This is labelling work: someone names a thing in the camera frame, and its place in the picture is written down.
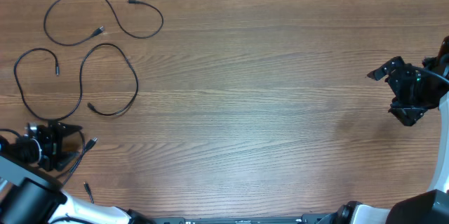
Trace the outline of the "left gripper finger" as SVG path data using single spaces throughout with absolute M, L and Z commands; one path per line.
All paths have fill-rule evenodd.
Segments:
M 78 156 L 79 152 L 61 152 L 54 158 L 53 168 L 56 171 L 63 171 Z
M 57 143 L 62 143 L 64 138 L 83 129 L 82 126 L 65 124 L 59 121 L 50 121 L 48 127 L 53 132 Z

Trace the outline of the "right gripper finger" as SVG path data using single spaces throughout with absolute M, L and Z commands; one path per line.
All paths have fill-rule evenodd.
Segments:
M 391 107 L 389 113 L 393 114 L 404 126 L 413 126 L 427 111 L 422 107 Z
M 401 56 L 394 57 L 384 63 L 381 67 L 367 74 L 367 77 L 375 81 L 379 81 L 383 77 L 393 72 L 396 68 L 404 66 L 405 63 Z

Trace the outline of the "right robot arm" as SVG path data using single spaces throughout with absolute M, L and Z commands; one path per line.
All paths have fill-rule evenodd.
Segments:
M 428 190 L 379 209 L 357 201 L 343 204 L 314 223 L 442 223 L 448 222 L 448 37 L 441 43 L 438 55 L 425 58 L 421 67 L 405 63 L 398 56 L 367 74 L 379 81 L 385 79 L 395 97 L 390 104 L 393 114 L 404 126 L 413 126 L 428 110 L 441 115 L 441 138 L 438 159 Z

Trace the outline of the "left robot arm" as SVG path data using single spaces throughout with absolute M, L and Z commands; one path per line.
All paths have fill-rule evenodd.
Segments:
M 50 175 L 69 163 L 79 164 L 96 144 L 95 138 L 83 139 L 80 152 L 63 150 L 64 138 L 81 134 L 81 126 L 50 121 L 28 124 L 26 129 L 14 143 L 1 139 L 1 186 L 11 184 L 1 200 L 2 223 L 150 223 L 134 210 L 72 197 L 63 190 L 65 184 Z

